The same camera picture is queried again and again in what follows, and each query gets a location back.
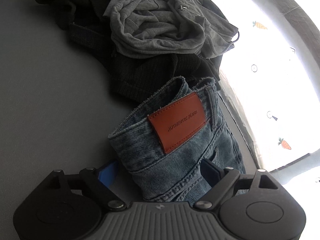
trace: brown leather patch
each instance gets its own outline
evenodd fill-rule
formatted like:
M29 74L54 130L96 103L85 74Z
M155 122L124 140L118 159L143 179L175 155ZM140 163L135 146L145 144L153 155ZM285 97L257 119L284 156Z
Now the brown leather patch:
M148 119L166 154L190 139L205 124L204 110L195 92L159 109Z

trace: jeans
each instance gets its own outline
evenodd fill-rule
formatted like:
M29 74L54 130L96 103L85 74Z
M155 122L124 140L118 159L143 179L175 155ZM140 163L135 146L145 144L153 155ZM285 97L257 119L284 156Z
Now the jeans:
M147 115L192 93L198 95L205 125L189 140L165 154ZM229 130L213 78L201 80L193 89L183 77L170 80L139 105L109 140L122 163L141 188L145 201L188 201L191 205L211 187L200 174L202 159L245 173L238 143Z

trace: carrot print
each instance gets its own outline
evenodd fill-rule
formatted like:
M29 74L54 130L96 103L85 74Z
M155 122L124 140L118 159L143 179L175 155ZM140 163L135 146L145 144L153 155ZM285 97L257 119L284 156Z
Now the carrot print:
M267 28L263 26L261 23L258 23L258 22L252 22L252 23L253 23L253 27L257 26L259 29L267 30Z
M289 144L283 140L283 138L279 138L279 143L278 145L281 145L284 149L288 149L288 150L291 150L291 147L289 146Z

